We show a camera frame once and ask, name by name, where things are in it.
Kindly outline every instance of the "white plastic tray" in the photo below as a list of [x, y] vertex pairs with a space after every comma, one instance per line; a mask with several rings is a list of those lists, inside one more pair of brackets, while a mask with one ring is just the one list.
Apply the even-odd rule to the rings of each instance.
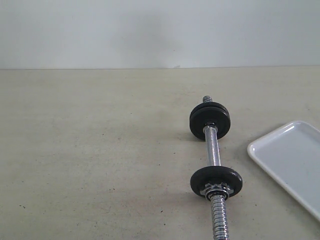
[[249, 156], [320, 221], [320, 131], [292, 121], [249, 144]]

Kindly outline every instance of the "beige surface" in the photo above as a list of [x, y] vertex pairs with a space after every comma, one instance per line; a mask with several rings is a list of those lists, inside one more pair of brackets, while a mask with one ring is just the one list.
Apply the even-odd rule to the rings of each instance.
[[212, 239], [189, 185], [206, 165], [189, 114], [207, 94], [230, 112], [221, 161], [244, 180], [227, 201], [231, 239], [318, 240], [320, 223], [246, 148], [292, 120], [320, 128], [319, 79], [320, 67], [0, 71], [0, 240]]

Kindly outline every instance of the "dumbbell handle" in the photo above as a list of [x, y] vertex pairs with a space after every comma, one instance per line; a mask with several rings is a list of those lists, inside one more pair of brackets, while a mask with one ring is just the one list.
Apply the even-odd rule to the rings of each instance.
[[207, 124], [204, 128], [206, 149], [208, 152], [208, 166], [221, 166], [217, 128], [214, 124]]

